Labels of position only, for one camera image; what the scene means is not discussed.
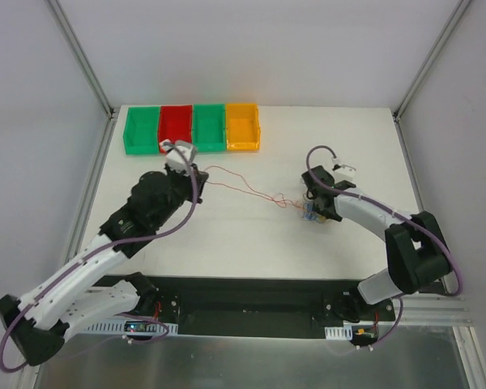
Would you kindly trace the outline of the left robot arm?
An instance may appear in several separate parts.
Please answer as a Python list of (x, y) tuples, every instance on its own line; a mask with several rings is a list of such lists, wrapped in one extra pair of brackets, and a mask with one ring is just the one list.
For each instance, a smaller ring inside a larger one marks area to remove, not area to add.
[(27, 365), (54, 357), (77, 333), (104, 318), (129, 314), (155, 318), (156, 287), (141, 272), (123, 277), (97, 294), (87, 290), (115, 267), (134, 257), (184, 204), (202, 202), (208, 173), (197, 166), (180, 173), (145, 173), (132, 187), (126, 203), (101, 226), (89, 245), (41, 285), (21, 297), (0, 298), (0, 319), (6, 330), (0, 343), (0, 369), (5, 345), (13, 340)]

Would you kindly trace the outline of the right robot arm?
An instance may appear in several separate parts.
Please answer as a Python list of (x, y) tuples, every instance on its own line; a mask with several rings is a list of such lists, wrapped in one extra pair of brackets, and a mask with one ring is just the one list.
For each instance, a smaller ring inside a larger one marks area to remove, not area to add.
[(386, 245), (386, 268), (360, 281), (331, 303), (342, 320), (358, 323), (394, 297), (428, 287), (453, 270), (436, 218), (429, 212), (404, 215), (366, 196), (348, 180), (337, 182), (318, 165), (301, 174), (312, 210), (328, 220), (350, 220)]

